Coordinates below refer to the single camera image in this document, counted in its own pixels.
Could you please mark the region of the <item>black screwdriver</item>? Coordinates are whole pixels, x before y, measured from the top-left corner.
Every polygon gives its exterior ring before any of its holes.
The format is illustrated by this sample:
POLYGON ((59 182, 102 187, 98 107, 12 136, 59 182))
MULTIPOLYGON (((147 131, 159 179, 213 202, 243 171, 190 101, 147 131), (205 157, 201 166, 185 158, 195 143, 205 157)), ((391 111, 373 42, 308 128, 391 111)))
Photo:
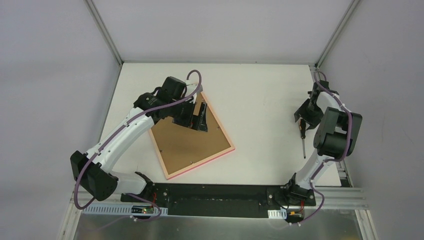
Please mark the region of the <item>black screwdriver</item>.
POLYGON ((302 154, 303 154, 303 158, 306 159, 306 146, 305 146, 306 122, 303 118, 299 120, 299 130, 300 130, 300 138, 302 142, 302 154))

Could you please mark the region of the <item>pink photo frame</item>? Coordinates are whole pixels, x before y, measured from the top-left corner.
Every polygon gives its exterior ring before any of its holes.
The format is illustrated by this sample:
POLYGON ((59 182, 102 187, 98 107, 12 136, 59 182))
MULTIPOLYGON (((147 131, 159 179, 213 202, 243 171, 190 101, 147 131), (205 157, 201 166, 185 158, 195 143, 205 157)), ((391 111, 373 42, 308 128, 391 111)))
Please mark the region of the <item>pink photo frame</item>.
POLYGON ((170 117, 149 130, 166 180, 173 179, 236 149, 205 93, 196 99, 196 110, 206 103, 208 132, 196 131, 172 123, 170 117))

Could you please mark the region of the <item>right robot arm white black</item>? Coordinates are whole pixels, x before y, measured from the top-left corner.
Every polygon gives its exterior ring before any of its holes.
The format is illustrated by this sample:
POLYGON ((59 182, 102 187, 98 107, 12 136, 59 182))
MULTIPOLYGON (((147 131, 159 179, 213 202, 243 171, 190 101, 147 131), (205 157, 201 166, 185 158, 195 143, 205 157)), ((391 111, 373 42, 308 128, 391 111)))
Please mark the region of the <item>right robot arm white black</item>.
POLYGON ((319 80, 308 92, 308 99, 294 112, 301 138, 315 130, 313 152, 301 170, 294 173, 282 188, 283 199, 289 205, 315 205, 313 187, 333 163, 343 161, 355 149, 363 117, 351 112, 341 102, 329 83, 319 80))

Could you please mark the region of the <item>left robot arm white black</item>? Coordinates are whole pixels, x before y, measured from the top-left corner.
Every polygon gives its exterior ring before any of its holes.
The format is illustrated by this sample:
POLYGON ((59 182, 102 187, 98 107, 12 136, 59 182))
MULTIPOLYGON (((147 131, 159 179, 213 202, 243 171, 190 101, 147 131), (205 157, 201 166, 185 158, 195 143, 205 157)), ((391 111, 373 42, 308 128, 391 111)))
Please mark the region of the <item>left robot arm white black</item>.
POLYGON ((84 188, 97 201, 112 194, 133 194, 140 202, 152 198, 153 189, 141 173, 114 172, 123 153, 160 120, 172 118, 178 125, 196 131, 207 131, 206 103, 194 114, 196 97, 203 91, 201 82, 188 83, 169 76, 162 86, 141 94, 125 118, 103 140, 85 152, 76 150, 70 156, 75 179, 74 195, 84 188))

